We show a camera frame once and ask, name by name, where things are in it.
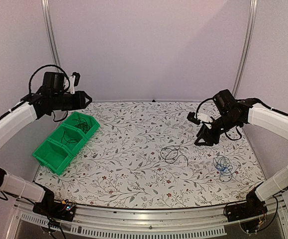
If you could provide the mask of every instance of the floral pattern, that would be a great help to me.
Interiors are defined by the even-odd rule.
[[[56,198],[80,204],[122,208],[182,208],[239,201],[264,180],[242,132],[238,141],[220,137],[212,147],[193,143],[200,126],[188,112],[198,103],[93,103],[79,112],[92,115],[100,128],[61,176],[41,166],[35,181]],[[218,117],[212,103],[200,110]],[[238,135],[232,130],[230,137]],[[179,150],[175,162],[162,149]],[[221,175],[213,159],[224,156],[231,178]]]

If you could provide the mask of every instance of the white wall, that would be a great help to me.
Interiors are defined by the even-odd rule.
[[[239,98],[257,97],[288,113],[288,0],[258,1],[257,18]],[[245,127],[265,174],[288,164],[288,142],[258,127]],[[284,193],[288,207],[288,191]]]
[[[95,101],[196,101],[233,88],[250,1],[50,1],[61,65]]]
[[[28,93],[28,80],[41,65],[52,63],[41,9],[37,1],[0,1],[0,115]],[[34,78],[33,89],[43,74]],[[55,128],[51,118],[27,126],[0,151],[0,167],[31,180],[38,163],[31,156]],[[0,200],[0,239],[5,237],[14,204]]]

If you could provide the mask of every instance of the green container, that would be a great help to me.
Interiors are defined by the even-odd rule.
[[[42,166],[61,175],[98,128],[99,123],[92,116],[74,112],[32,155]]]

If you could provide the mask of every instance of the robotic arm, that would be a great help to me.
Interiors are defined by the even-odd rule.
[[[65,73],[46,72],[43,84],[36,93],[29,92],[12,109],[0,117],[0,149],[17,132],[44,115],[51,115],[55,110],[70,111],[85,109],[92,99],[84,91],[74,90],[79,83],[79,73],[67,77]],[[26,198],[36,203],[34,212],[71,221],[73,204],[67,211],[59,214],[62,203],[54,201],[54,193],[0,168],[0,191]]]
[[[256,98],[236,100],[229,90],[220,91],[213,98],[221,117],[213,119],[205,114],[190,112],[187,119],[195,124],[202,123],[197,133],[195,145],[213,146],[219,143],[220,135],[233,127],[242,127],[245,123],[260,126],[288,140],[288,114],[275,110]],[[257,186],[248,193],[245,212],[235,206],[228,206],[228,220],[240,220],[267,212],[264,201],[274,194],[288,188],[288,166],[277,172],[273,177]]]

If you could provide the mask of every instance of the floral tablecloth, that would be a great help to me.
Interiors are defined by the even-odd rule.
[[[188,112],[198,103],[92,103],[79,112],[91,115],[100,128],[61,176],[41,166],[35,181],[58,199],[122,208],[182,208],[239,201],[264,180],[244,133],[238,141],[222,135],[213,147],[195,146],[200,129]],[[201,112],[218,117],[212,103]],[[230,137],[238,135],[232,130]],[[175,145],[172,164],[162,148]],[[225,157],[232,175],[216,169]]]

